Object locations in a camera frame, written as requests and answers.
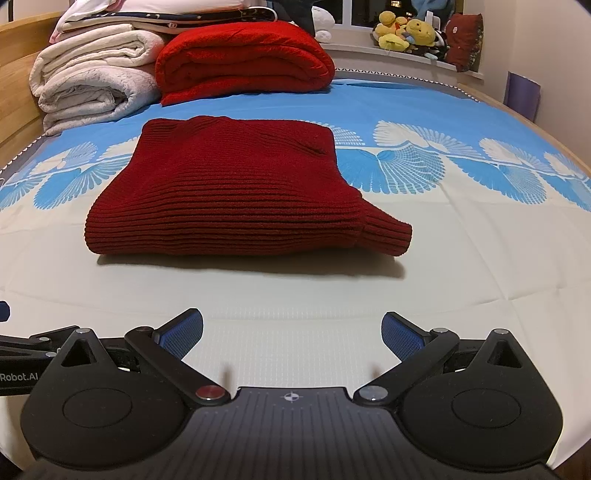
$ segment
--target white wall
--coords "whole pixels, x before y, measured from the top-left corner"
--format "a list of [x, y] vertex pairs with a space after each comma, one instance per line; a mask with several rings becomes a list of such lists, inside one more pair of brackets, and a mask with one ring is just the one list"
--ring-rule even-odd
[[517, 0], [510, 69], [542, 87], [535, 123], [591, 166], [591, 15], [560, 0], [560, 26], [547, 30], [556, 8], [554, 0]]
[[[14, 0], [14, 20], [68, 10], [69, 0]], [[8, 22], [8, 4], [0, 7], [0, 25]]]
[[515, 35], [515, 13], [521, 0], [465, 0], [464, 13], [484, 16], [484, 45], [479, 71], [484, 83], [474, 85], [502, 102]]

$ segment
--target yellow stuffed toy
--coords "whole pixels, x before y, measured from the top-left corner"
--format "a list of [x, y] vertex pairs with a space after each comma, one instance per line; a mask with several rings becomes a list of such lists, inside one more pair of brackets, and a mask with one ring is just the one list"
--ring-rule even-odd
[[416, 18], [408, 22], [401, 36], [410, 44], [419, 47], [434, 47], [437, 40], [433, 26]]
[[393, 33], [388, 33], [381, 36], [378, 40], [378, 43], [379, 48], [383, 50], [403, 52], [407, 51], [407, 49], [410, 47], [410, 43], [399, 36], [394, 35]]
[[376, 25], [372, 35], [376, 41], [379, 41], [380, 37], [388, 34], [398, 34], [401, 27], [405, 25], [408, 20], [404, 17], [396, 17], [392, 12], [385, 11], [379, 15], [379, 24]]

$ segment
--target red button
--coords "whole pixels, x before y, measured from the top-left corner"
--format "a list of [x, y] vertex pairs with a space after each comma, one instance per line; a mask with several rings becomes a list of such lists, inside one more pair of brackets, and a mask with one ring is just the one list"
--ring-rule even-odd
[[226, 390], [218, 385], [204, 385], [195, 394], [202, 400], [219, 400], [226, 394]]

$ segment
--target pillow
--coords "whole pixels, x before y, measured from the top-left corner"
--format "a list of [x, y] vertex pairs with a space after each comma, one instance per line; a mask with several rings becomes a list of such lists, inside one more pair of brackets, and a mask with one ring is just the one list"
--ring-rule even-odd
[[455, 65], [458, 72], [467, 72], [482, 49], [484, 20], [482, 14], [454, 14], [445, 29], [447, 51], [445, 61]]

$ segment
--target stack of folded blankets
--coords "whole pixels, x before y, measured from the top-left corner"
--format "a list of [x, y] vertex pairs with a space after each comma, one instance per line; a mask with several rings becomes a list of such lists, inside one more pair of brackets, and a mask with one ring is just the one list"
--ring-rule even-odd
[[46, 135], [119, 120], [160, 97], [326, 87], [335, 66], [309, 27], [311, 0], [297, 0], [307, 30], [256, 1], [77, 0], [31, 70]]
[[154, 62], [166, 39], [129, 24], [109, 25], [43, 50], [29, 84], [46, 112], [46, 135], [123, 118], [160, 97]]

